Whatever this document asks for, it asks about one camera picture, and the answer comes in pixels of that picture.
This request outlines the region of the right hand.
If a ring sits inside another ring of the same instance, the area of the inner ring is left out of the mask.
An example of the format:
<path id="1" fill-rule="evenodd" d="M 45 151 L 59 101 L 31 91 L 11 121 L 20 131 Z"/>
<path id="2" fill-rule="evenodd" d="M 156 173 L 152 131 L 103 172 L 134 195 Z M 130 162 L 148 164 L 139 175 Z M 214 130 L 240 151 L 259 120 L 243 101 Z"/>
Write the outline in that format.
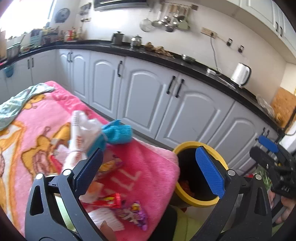
<path id="1" fill-rule="evenodd" d="M 276 194 L 274 192 L 272 192 L 271 190 L 268 190 L 267 193 L 268 193 L 270 207 L 271 207 L 271 209 L 273 209 L 273 207 L 275 206 L 274 200 L 275 200 Z M 289 199 L 284 196 L 281 197 L 280 202 L 283 205 L 284 211 L 280 214 L 277 214 L 276 218 L 273 217 L 273 223 L 275 223 L 277 225 L 281 224 L 287 220 L 288 216 L 290 215 L 290 213 L 292 212 L 292 210 L 295 206 L 295 199 Z"/>

